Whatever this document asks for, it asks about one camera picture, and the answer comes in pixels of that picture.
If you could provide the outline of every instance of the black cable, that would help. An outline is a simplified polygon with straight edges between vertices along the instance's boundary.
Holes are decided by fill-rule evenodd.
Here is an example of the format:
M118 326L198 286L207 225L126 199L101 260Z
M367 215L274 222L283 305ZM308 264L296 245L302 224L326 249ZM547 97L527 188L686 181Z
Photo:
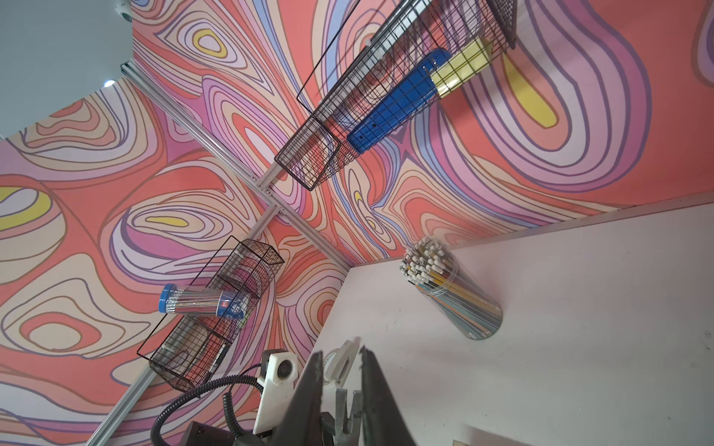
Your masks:
M184 393L180 397L176 398L171 404L169 404L166 409L164 409L161 414L156 418L156 421L154 421L154 425L151 426L151 431L149 433L149 436L151 437L151 444L154 446L170 446L164 439L161 437L161 426L164 425L166 420L171 416L172 413L174 413L179 407L185 405L187 402L191 401L192 399L196 397L200 397L202 394L213 390L217 389L219 387L223 387L229 384L247 384L247 385L252 385L256 389L258 389L259 392L263 392L263 386L258 384L257 378L253 376L245 376L243 374L240 375L231 375L231 376L224 376L223 378L219 378L217 380L212 380L208 381L205 384L199 385L198 387L189 390L188 392ZM231 398L231 413L233 408L233 401ZM245 435L245 430L242 430L240 426L238 426L238 429L236 430L237 432L243 432L243 434L236 434L235 432L233 433L235 436L240 437L241 435Z
M251 370L253 370L254 368L258 368L258 367L260 367L260 366L262 366L262 365L263 365L262 363L253 364L252 366L246 368L244 371L240 372L240 373L238 374L238 376L243 376L243 375L245 375L246 373L248 373L248 372L250 372ZM228 389L228 391L231 392L231 393L233 393L233 384L231 384L231 387Z
M254 368L260 367L261 365L261 363L253 364L252 366L241 372L241 374L238 376L245 376L246 373L250 372ZM238 424L238 419L236 418L236 410L233 408L234 384L236 383L234 382L233 384L231 384L231 386L228 388L228 391L223 394L223 416L226 418L226 425L228 426L228 429L233 433L236 438L238 438L243 437L247 432L241 427L240 424Z

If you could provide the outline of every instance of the swirling pattern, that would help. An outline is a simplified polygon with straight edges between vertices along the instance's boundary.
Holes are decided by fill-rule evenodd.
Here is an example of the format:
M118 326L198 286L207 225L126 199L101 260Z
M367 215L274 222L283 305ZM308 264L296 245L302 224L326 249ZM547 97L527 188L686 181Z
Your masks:
M125 81L0 141L0 153L0 438L81 445L146 367L136 349L160 319L161 287L196 277L266 205ZM261 237L288 263L224 368L276 346L304 360L344 279L291 226L276 220ZM136 433L175 397L167 387L146 393L119 442L146 442ZM219 403L186 408L175 432L194 415L217 421ZM236 406L251 418L255 395L239 391Z
M660 38L602 3L522 1L516 50L315 191L283 175L273 192L361 263L423 235L482 238L702 191L691 163L659 161L672 143L659 132L684 125L705 141L699 118L680 118L701 92L674 87L690 84L686 72L674 79L663 64L688 51L679 35L691 23L663 24L680 34ZM657 3L690 20L689 6ZM300 101L320 101L396 4L363 0L347 19L348 0L152 1L135 7L135 58L260 175L306 118ZM711 42L710 5L704 14L698 48ZM681 99L655 115L654 91ZM652 187L662 177L669 186Z
M693 65L702 82L714 86L714 1L704 8L693 47Z
M586 3L537 0L526 2L526 11L518 50L469 83L473 112L501 155L535 184L561 192L602 188L644 149L646 71ZM528 83L536 74L549 81L543 95Z
M64 238L64 217L44 192L0 186L0 284L32 271Z
M302 102L319 102L396 3L359 3ZM298 91L353 6L132 4L137 64L256 176L307 117ZM460 243L712 190L711 2L612 5L522 0L516 50L317 190L283 174L272 192L361 263L423 235ZM190 280L265 203L125 81L0 153L0 432L80 445L144 366L157 290ZM343 280L280 218L261 240L287 263L219 373L266 348L305 360ZM169 442L189 420L221 425L219 394L182 408ZM175 396L151 386L112 442L148 444ZM235 402L249 427L257 395L239 388Z

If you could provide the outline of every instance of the wire basket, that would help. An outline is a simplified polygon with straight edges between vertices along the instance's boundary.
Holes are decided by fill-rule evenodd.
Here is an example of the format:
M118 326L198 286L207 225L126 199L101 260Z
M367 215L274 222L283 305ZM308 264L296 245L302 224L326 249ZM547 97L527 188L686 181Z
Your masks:
M312 191L515 44L516 0L403 0L275 160Z
M237 245L230 250L226 247L229 243ZM240 308L243 317L182 316L159 348L147 357L141 353L141 349L164 321L162 318L136 351L139 356L149 360L149 367L157 375L174 389L183 392L211 379L270 282L285 263L272 246L251 239L238 242L231 236L191 281L191 285L205 279L206 273L210 273L206 269L215 266L222 256L226 256L225 261L206 287L235 293L236 297L229 306Z

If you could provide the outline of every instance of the clear plastic tube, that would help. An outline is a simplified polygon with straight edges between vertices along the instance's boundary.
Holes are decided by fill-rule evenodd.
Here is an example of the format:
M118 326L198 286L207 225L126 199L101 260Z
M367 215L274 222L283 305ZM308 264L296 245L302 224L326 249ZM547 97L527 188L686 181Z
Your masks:
M159 311L189 315L210 315L242 319L246 296L193 285L169 283L161 291Z

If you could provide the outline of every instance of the blue folder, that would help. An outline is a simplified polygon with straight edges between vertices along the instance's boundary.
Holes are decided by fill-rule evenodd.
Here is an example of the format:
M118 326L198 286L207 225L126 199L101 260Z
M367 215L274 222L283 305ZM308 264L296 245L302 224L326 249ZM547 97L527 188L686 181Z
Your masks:
M365 153L434 97L436 86L429 72L442 66L450 57L449 52L442 48L428 53L347 135L347 141L355 150Z

